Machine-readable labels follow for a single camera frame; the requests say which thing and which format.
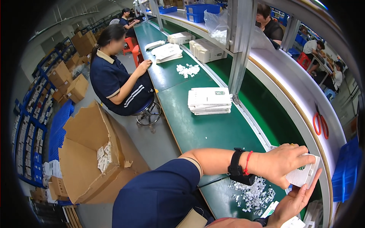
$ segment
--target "black wrist strap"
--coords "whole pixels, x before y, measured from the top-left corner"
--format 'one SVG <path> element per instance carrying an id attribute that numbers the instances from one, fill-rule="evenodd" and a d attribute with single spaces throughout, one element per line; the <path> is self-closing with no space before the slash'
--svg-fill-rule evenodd
<path id="1" fill-rule="evenodd" d="M 239 158 L 241 157 L 242 153 L 245 152 L 245 150 L 241 148 L 234 148 L 234 150 L 235 152 L 231 158 L 231 165 L 228 167 L 230 179 L 245 185 L 253 185 L 256 175 L 249 174 L 248 176 L 244 176 L 242 167 L 239 165 Z"/>

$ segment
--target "shorts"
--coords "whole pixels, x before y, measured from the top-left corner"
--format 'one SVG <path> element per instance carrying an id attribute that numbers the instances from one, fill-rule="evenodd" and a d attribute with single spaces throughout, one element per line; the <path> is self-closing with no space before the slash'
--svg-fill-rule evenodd
<path id="1" fill-rule="evenodd" d="M 308 56 L 308 58 L 312 61 L 313 60 L 313 58 L 314 58 L 314 55 L 312 54 L 312 53 L 310 53 L 310 54 L 306 54 L 307 56 Z M 314 61 L 313 61 L 313 65 L 318 65 L 318 61 L 315 59 Z"/>

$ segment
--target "concrete floor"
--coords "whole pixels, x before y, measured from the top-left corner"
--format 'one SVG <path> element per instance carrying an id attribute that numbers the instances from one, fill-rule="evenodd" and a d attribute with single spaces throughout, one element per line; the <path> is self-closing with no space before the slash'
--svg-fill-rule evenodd
<path id="1" fill-rule="evenodd" d="M 128 73 L 133 73 L 135 64 L 132 54 L 118 55 L 118 59 L 127 68 Z M 73 116 L 81 107 L 87 107 L 94 99 L 100 103 L 91 83 L 86 97 L 75 105 Z M 156 132 L 153 134 L 149 127 L 138 127 L 135 116 L 119 116 L 103 106 L 120 124 L 122 124 L 131 136 L 139 152 L 150 166 L 156 169 L 169 160 L 177 158 L 180 151 L 172 136 L 170 128 L 164 118 L 160 118 L 153 127 Z M 113 204 L 80 204 L 76 212 L 84 228 L 107 228 L 111 227 Z"/>

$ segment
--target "red scissors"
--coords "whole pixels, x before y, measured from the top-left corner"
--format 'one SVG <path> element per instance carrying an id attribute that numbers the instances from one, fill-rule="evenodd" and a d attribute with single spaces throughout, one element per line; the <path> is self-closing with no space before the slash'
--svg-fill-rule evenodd
<path id="1" fill-rule="evenodd" d="M 324 120 L 324 117 L 320 114 L 319 109 L 318 109 L 318 105 L 316 104 L 316 114 L 313 117 L 313 126 L 314 126 L 314 130 L 316 131 L 317 135 L 321 134 L 321 123 L 322 123 L 322 127 L 323 127 L 323 134 L 324 134 L 324 138 L 328 139 L 328 137 L 330 136 L 330 132 L 328 130 L 328 126 L 326 121 Z"/>

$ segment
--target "table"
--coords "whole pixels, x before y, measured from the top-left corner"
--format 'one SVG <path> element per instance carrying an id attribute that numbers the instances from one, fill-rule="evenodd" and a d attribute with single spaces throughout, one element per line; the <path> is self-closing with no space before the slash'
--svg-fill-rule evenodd
<path id="1" fill-rule="evenodd" d="M 318 85 L 318 86 L 321 86 L 322 84 L 323 84 L 323 82 L 326 80 L 326 78 L 328 77 L 328 75 L 329 74 L 332 74 L 332 70 L 327 66 L 327 61 L 325 60 L 325 59 L 323 59 L 324 60 L 324 63 L 326 63 L 326 64 L 323 64 L 323 63 L 321 63 L 321 61 L 319 60 L 319 58 L 318 58 L 318 56 L 316 55 L 316 54 L 313 54 L 313 56 L 314 56 L 314 58 L 312 59 L 312 61 L 311 61 L 311 64 L 309 64 L 309 67 L 308 67 L 308 69 L 307 69 L 307 72 L 311 69 L 311 66 L 312 66 L 312 64 L 313 64 L 313 62 L 314 62 L 314 60 L 317 60 L 318 62 L 319 62 L 319 64 L 322 66 L 322 67 L 324 67 L 325 68 L 325 70 L 326 70 L 326 76 L 324 77 L 324 79 L 321 81 L 321 83 Z"/>
<path id="2" fill-rule="evenodd" d="M 135 32 L 144 59 L 152 59 L 150 50 L 145 51 L 144 46 L 158 40 L 165 40 L 166 35 L 147 22 L 135 26 Z M 195 116 L 187 106 L 188 90 L 194 87 L 218 87 L 211 77 L 201 70 L 195 77 L 185 79 L 176 71 L 176 65 L 196 65 L 187 53 L 182 53 L 183 58 L 155 64 L 148 72 L 154 87 L 158 90 L 157 97 L 170 126 L 177 145 L 184 153 L 194 148 L 222 148 L 233 149 L 242 147 L 256 152 L 265 152 L 257 136 L 242 116 L 236 106 L 232 106 L 230 114 Z M 199 185 L 208 183 L 222 177 L 203 176 Z M 228 188 L 229 179 L 216 182 L 201 188 L 203 197 L 216 218 L 240 217 L 247 219 L 257 218 L 253 213 L 243 212 L 242 207 L 237 207 L 232 194 L 236 190 Z M 266 188 L 273 188 L 276 192 L 275 200 L 280 201 L 285 191 L 274 184 L 267 183 Z"/>

